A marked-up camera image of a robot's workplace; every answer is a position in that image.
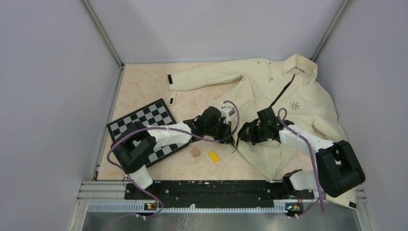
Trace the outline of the cream zip-up jacket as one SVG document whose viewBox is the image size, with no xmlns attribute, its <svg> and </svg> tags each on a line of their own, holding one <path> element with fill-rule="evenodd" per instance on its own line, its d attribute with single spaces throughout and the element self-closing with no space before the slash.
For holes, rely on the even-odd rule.
<svg viewBox="0 0 408 231">
<path fill-rule="evenodd" d="M 285 108 L 287 119 L 308 132 L 318 131 L 331 141 L 346 140 L 330 94 L 317 82 L 318 66 L 299 54 L 284 61 L 264 58 L 234 60 L 206 65 L 168 76 L 171 91 L 187 91 L 215 84 L 238 84 L 215 103 L 234 102 L 239 116 L 232 122 L 242 131 L 257 112 L 271 107 Z"/>
</svg>

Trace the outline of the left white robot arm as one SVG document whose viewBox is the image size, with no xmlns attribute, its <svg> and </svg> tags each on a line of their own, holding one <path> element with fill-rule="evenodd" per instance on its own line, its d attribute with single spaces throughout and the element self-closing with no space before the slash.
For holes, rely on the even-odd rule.
<svg viewBox="0 0 408 231">
<path fill-rule="evenodd" d="M 238 108 L 222 104 L 219 109 L 210 106 L 196 118 L 172 125 L 155 127 L 135 122 L 113 142 L 110 152 L 119 162 L 119 168 L 136 183 L 136 193 L 148 199 L 154 193 L 154 186 L 146 164 L 157 149 L 197 141 L 233 144 L 235 130 L 230 121 L 233 115 L 239 115 Z"/>
</svg>

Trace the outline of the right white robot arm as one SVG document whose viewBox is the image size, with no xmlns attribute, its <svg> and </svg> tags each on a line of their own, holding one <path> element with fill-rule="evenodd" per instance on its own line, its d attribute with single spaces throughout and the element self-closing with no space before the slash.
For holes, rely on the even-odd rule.
<svg viewBox="0 0 408 231">
<path fill-rule="evenodd" d="M 288 174 L 282 192 L 295 198 L 302 190 L 325 192 L 338 197 L 366 181 L 366 175 L 351 144 L 325 140 L 309 133 L 290 120 L 284 120 L 272 108 L 257 112 L 258 118 L 245 123 L 238 133 L 238 140 L 256 145 L 265 141 L 277 141 L 297 151 L 308 154 L 312 171 L 296 170 Z"/>
</svg>

